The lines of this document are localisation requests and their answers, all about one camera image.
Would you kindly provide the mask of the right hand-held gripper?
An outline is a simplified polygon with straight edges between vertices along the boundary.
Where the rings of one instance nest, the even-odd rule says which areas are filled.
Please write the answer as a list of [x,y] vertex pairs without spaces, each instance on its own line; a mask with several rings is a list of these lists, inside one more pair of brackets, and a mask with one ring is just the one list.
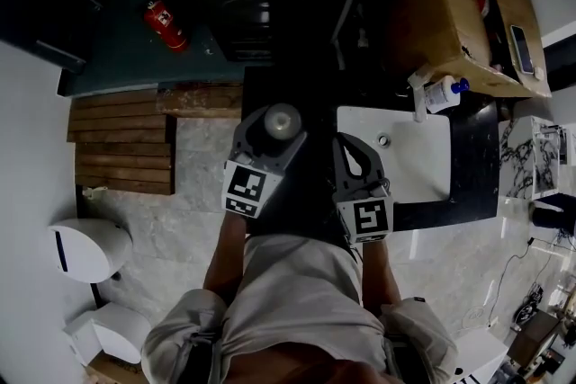
[[332,140],[332,156],[333,201],[347,242],[384,240],[392,232],[394,203],[378,153],[360,138],[339,133]]

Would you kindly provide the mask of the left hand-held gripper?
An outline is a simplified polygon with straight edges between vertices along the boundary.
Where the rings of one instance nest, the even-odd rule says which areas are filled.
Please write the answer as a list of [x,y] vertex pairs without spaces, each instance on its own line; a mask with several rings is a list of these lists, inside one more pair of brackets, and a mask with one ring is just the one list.
[[[224,165],[221,205],[226,211],[257,219],[285,177],[308,137],[301,130],[289,139],[277,139],[266,132],[267,106],[251,112],[235,128],[232,152]],[[257,161],[251,158],[259,152]]]

